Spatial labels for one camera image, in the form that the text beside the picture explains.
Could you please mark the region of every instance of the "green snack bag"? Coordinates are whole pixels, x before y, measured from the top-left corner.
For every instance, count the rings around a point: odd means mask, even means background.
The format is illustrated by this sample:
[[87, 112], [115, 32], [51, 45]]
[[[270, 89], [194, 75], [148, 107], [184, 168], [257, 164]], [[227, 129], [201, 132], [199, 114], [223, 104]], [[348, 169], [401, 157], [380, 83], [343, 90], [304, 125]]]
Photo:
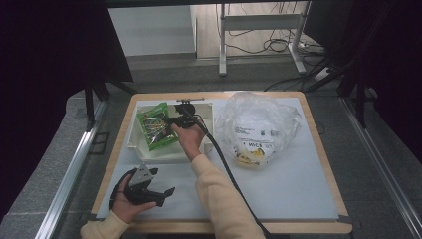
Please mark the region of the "green snack bag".
[[168, 119], [167, 103], [160, 103], [150, 111], [138, 113], [136, 117], [142, 126], [149, 151], [178, 141], [176, 134], [171, 130], [171, 125], [166, 122]]

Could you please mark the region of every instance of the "plastic bag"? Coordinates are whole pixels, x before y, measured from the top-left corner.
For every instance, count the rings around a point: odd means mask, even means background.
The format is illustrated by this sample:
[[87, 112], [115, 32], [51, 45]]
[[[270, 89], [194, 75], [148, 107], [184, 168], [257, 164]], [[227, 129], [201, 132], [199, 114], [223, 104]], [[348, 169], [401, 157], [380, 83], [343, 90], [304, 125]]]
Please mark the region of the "plastic bag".
[[149, 151], [157, 150], [178, 141], [168, 119], [168, 105], [161, 103], [150, 111], [136, 115], [145, 135]]
[[295, 138], [297, 109], [251, 92], [234, 94], [216, 118], [216, 133], [233, 158], [246, 164], [269, 162]]

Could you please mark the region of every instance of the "forearm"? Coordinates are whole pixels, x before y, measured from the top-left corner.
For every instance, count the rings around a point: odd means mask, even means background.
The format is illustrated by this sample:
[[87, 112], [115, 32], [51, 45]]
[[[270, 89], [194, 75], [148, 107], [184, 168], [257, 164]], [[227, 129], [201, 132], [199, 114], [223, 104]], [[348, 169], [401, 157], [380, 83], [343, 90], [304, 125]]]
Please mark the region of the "forearm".
[[104, 221], [88, 222], [81, 228], [81, 236], [86, 239], [118, 239], [129, 227], [112, 211]]
[[265, 238], [230, 180], [201, 154], [192, 161], [196, 189], [217, 238]]

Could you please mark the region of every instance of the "person's left hand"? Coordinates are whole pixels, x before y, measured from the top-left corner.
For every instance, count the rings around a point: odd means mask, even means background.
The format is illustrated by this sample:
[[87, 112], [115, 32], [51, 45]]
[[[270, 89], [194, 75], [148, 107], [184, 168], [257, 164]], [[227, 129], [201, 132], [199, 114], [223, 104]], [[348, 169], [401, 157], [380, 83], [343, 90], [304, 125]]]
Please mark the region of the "person's left hand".
[[115, 197], [114, 206], [112, 207], [114, 214], [127, 224], [130, 224], [130, 222], [133, 221], [137, 214], [156, 206], [156, 202], [147, 202], [141, 205], [134, 205], [126, 198], [126, 196], [124, 196], [124, 188], [129, 183], [130, 179], [131, 175], [128, 175], [121, 182], [120, 186], [118, 187], [117, 196]]

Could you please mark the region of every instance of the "white metal stand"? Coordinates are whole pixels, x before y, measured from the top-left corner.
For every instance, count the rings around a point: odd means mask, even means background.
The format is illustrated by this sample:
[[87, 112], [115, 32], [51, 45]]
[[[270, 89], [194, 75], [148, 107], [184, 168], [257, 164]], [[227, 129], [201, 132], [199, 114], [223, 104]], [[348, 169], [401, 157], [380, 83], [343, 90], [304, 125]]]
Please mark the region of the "white metal stand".
[[295, 39], [289, 43], [289, 51], [295, 61], [299, 74], [307, 72], [298, 54], [298, 43], [307, 20], [311, 1], [308, 1], [301, 14], [284, 15], [251, 15], [251, 16], [225, 16], [225, 4], [221, 4], [220, 13], [220, 76], [227, 75], [226, 55], [226, 31], [245, 30], [273, 30], [273, 29], [296, 29]]

